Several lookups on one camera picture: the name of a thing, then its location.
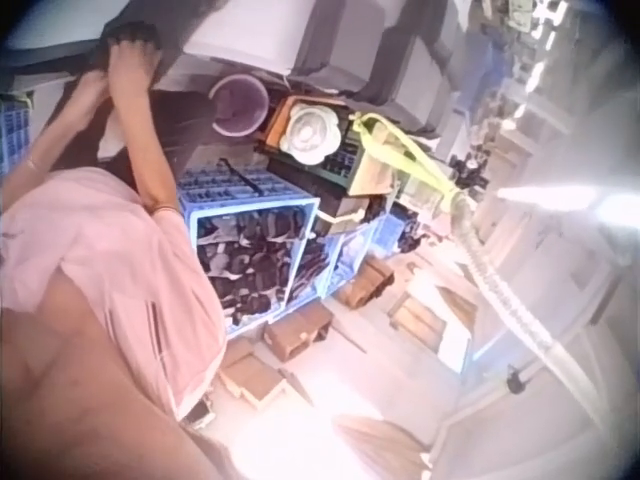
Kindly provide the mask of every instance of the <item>pink shirt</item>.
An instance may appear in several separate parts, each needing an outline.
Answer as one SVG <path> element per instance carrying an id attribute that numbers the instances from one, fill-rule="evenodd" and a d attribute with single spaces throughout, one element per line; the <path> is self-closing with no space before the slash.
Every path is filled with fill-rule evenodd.
<path id="1" fill-rule="evenodd" d="M 0 251 L 3 307 L 35 312 L 60 268 L 158 407 L 182 419 L 202 398 L 226 325 L 177 212 L 150 216 L 98 168 L 57 172 L 3 215 Z"/>

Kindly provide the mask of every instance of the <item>purple bucket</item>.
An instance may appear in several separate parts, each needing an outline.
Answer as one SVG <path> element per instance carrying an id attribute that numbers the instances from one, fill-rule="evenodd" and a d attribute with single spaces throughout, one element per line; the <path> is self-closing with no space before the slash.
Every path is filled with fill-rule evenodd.
<path id="1" fill-rule="evenodd" d="M 220 80 L 209 93 L 216 108 L 213 128 L 225 137 L 255 132 L 269 112 L 269 94 L 255 77 L 244 73 Z"/>

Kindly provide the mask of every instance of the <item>woman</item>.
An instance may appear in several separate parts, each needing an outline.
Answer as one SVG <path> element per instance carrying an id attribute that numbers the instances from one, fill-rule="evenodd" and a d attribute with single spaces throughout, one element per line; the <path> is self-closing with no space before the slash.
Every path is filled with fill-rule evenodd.
<path id="1" fill-rule="evenodd" d="M 0 287 L 4 308 L 64 338 L 108 336 L 138 389 L 180 420 L 214 377 L 226 327 L 173 171 L 213 112 L 199 94 L 149 92 L 159 57 L 144 41 L 112 42 L 108 74 L 87 73 L 67 92 L 7 177 Z M 113 108 L 126 150 L 98 168 Z"/>

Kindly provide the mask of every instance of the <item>light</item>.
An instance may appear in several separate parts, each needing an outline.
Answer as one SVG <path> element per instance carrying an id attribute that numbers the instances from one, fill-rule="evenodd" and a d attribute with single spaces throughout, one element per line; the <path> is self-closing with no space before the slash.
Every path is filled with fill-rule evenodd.
<path id="1" fill-rule="evenodd" d="M 544 66 L 544 62 L 538 62 L 534 65 L 533 70 L 531 71 L 531 77 L 529 77 L 527 85 L 525 86 L 527 93 L 533 92 L 540 84 L 540 77 L 544 71 Z"/>
<path id="2" fill-rule="evenodd" d="M 544 47 L 547 51 L 551 50 L 551 47 L 553 46 L 553 41 L 555 39 L 556 39 L 556 32 L 551 32 L 551 34 L 549 35 L 549 38 L 547 38 L 547 44 Z"/>
<path id="3" fill-rule="evenodd" d="M 544 29 L 544 25 L 542 24 L 542 22 L 540 22 L 538 24 L 538 26 L 536 27 L 536 29 L 531 32 L 531 36 L 535 40 L 540 40 L 540 37 L 542 37 L 542 30 L 543 29 Z"/>
<path id="4" fill-rule="evenodd" d="M 598 197 L 598 189 L 582 185 L 515 187 L 498 190 L 498 198 L 537 205 L 555 212 L 586 210 Z"/>
<path id="5" fill-rule="evenodd" d="M 560 2 L 558 5 L 558 10 L 556 10 L 555 15 L 553 16 L 553 24 L 557 27 L 564 20 L 564 15 L 567 13 L 567 8 L 569 4 L 567 2 Z"/>
<path id="6" fill-rule="evenodd" d="M 516 119 L 522 118 L 522 115 L 524 115 L 524 112 L 525 112 L 526 109 L 527 109 L 527 105 L 525 103 L 523 103 L 515 111 L 515 113 L 513 114 L 513 118 L 516 118 Z"/>
<path id="7" fill-rule="evenodd" d="M 502 121 L 501 126 L 503 130 L 515 130 L 516 128 L 518 128 L 518 125 L 513 118 L 505 118 Z"/>
<path id="8" fill-rule="evenodd" d="M 640 230 L 640 195 L 611 195 L 596 209 L 596 215 L 600 221 L 609 225 Z"/>

